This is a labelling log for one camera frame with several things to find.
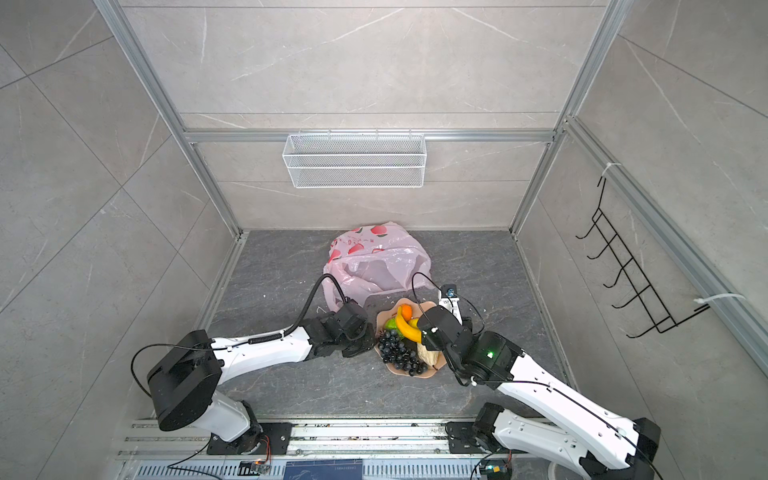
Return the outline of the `beige fake fruit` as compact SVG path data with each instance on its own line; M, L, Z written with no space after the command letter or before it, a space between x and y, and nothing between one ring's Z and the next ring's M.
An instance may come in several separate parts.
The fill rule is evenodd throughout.
M434 367L437 364L439 353L428 350L423 344L417 344L417 354L421 361L428 367Z

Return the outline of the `pink scalloped plate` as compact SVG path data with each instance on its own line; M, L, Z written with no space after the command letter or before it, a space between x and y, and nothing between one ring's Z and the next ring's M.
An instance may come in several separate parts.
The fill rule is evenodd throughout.
M421 315L437 304L399 300L376 318L375 351L388 370L396 375L428 379L447 365L443 353L428 350L420 329Z

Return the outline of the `yellow fake banana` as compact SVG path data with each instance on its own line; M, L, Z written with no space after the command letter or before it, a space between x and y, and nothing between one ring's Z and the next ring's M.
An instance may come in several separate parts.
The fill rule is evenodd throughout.
M422 333L416 326L412 324L413 317L410 321L405 321L403 317L400 315L399 307L395 315L395 318L397 319L397 326L398 326L397 330L400 332L400 334L404 338L407 338L408 340L413 341L415 343L421 343Z

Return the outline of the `orange fake orange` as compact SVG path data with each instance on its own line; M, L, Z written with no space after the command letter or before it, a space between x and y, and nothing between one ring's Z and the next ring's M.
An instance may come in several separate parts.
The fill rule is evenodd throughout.
M409 304L403 304L399 307L400 315L403 317L405 321L410 321L412 319L413 311L412 306Z

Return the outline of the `black fake grape bunch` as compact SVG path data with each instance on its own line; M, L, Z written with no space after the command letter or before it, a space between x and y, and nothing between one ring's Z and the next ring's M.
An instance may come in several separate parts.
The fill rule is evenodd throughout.
M376 347L382 362L396 373L415 377L428 370L428 366L418 357L417 344L404 338L397 330L384 329L378 336Z

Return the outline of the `pink plastic bag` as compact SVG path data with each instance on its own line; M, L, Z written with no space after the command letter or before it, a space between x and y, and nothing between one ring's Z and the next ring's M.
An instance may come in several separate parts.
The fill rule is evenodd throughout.
M340 308L342 296L363 306L370 296L425 286L425 280L413 275L429 275L431 266L426 249L401 225L387 222L357 227L330 243L323 271L337 280L343 293L324 281L324 298L333 311Z

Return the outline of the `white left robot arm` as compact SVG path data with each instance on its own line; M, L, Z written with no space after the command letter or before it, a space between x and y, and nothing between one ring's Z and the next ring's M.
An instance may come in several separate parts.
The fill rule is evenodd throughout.
M302 318L266 334L212 338L188 333L146 376L160 430L191 427L210 434L209 455L246 454L266 448L267 434L253 408L219 391L236 377L275 365L301 363L339 351L352 358L373 348L375 327L350 301L336 312Z

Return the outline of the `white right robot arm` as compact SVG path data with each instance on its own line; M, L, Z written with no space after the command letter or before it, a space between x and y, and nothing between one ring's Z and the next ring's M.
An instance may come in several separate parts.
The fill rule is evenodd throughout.
M493 331L473 332L453 312L452 298L421 312L418 328L429 351L441 353L463 386L486 386L542 415L529 419L485 404L471 427L488 453L521 451L566 467L585 479L658 479L653 460L660 427L629 419L558 380L523 348Z

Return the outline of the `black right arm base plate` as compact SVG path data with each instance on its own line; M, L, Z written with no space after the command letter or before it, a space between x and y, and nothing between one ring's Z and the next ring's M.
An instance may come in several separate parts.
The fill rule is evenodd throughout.
M451 454L482 453L483 450L476 441L472 422L449 421L445 424Z

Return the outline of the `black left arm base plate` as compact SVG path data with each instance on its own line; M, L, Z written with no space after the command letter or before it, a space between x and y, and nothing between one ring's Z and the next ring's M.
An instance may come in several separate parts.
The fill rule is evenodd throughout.
M211 435L207 455L285 455L293 424L289 422L258 424L231 442Z

